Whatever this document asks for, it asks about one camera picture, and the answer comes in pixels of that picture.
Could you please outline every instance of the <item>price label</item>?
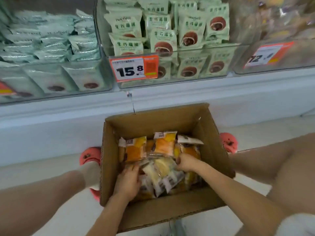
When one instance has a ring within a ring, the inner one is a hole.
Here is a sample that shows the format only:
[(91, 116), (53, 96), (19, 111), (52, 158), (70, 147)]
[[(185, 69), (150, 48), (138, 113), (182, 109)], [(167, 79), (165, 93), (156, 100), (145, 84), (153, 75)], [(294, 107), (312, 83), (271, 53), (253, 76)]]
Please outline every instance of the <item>price label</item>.
[(158, 77), (158, 55), (113, 57), (109, 59), (117, 82)]
[(264, 45), (258, 48), (258, 50), (247, 61), (245, 68), (256, 65), (274, 64), (278, 62), (286, 51), (294, 44), (279, 43), (274, 45)]
[(0, 82), (0, 95), (14, 95), (16, 94), (12, 89)]

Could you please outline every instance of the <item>chocolate pastry image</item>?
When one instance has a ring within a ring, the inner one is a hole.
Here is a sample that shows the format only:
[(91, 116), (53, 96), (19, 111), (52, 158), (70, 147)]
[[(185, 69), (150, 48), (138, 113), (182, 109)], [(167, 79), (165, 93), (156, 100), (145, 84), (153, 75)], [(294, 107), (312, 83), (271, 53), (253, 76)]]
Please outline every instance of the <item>chocolate pastry image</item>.
[(223, 30), (226, 27), (226, 21), (223, 17), (215, 17), (211, 20), (210, 27), (214, 31)]
[(166, 69), (162, 66), (158, 67), (158, 79), (163, 78), (166, 75)]
[(222, 61), (216, 61), (211, 65), (209, 71), (210, 73), (217, 73), (223, 70), (223, 68), (224, 68), (224, 63)]
[(189, 67), (184, 68), (181, 71), (180, 75), (183, 76), (183, 77), (192, 77), (196, 73), (197, 73), (197, 68), (193, 67), (193, 66), (189, 66)]
[(196, 44), (198, 41), (198, 35), (197, 33), (193, 31), (187, 32), (184, 36), (181, 42), (183, 43), (184, 46), (192, 46)]
[(172, 55), (173, 47), (171, 46), (170, 43), (160, 41), (160, 42), (155, 44), (154, 51), (156, 53), (159, 53), (159, 56), (167, 57), (167, 56)]
[(124, 34), (124, 36), (135, 38), (135, 36), (133, 34)]
[(132, 52), (124, 52), (121, 55), (134, 55), (134, 53), (132, 53)]
[(49, 89), (50, 91), (54, 91), (54, 92), (60, 92), (60, 91), (64, 91), (64, 90), (65, 90), (64, 87), (56, 86), (56, 85), (50, 86), (50, 87), (48, 87), (48, 89)]
[(95, 89), (98, 87), (98, 84), (97, 83), (87, 83), (84, 85), (84, 87), (87, 89)]
[(18, 95), (24, 98), (33, 96), (31, 93), (27, 93), (27, 92), (18, 92)]

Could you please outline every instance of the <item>white floor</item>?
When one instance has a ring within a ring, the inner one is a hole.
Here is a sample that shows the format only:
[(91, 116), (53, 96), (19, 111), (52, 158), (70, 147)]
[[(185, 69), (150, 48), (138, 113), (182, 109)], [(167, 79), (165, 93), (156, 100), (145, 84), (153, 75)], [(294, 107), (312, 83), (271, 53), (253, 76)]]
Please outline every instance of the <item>white floor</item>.
[[(288, 118), (240, 127), (222, 128), (220, 132), (230, 132), (239, 141), (239, 150), (246, 150), (315, 131), (315, 116)], [(50, 178), (65, 171), (76, 169), (78, 155), (56, 157), (48, 160), (11, 165), (0, 168), (0, 189)], [(270, 186), (237, 175), (236, 180), (262, 194), (267, 194)], [(85, 190), (62, 206), (56, 215), (35, 236), (69, 235), (84, 236), (102, 207)], [(188, 235), (234, 235), (242, 225), (228, 207), (211, 210), (183, 219)], [(128, 236), (166, 235), (168, 223), (121, 234)]]

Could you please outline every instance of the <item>white fridge base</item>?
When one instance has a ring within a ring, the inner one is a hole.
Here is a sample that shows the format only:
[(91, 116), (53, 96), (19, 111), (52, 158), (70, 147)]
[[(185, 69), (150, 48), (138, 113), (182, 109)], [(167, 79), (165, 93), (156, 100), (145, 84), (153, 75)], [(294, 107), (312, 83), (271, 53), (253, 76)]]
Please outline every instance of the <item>white fridge base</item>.
[(314, 88), (309, 68), (2, 106), (0, 166), (100, 146), (111, 115), (207, 102), (219, 129), (299, 116), (315, 107)]

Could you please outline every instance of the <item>price tag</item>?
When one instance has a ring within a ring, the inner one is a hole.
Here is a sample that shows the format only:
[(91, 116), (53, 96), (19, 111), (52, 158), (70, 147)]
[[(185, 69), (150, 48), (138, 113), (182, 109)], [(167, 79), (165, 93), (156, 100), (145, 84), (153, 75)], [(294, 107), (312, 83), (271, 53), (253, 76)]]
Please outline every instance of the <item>price tag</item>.
[(113, 57), (109, 59), (117, 82), (158, 77), (158, 55)]
[(247, 61), (245, 68), (256, 65), (274, 64), (278, 62), (294, 42), (264, 45), (258, 48)]
[(0, 82), (0, 95), (14, 95), (16, 94), (12, 89)]

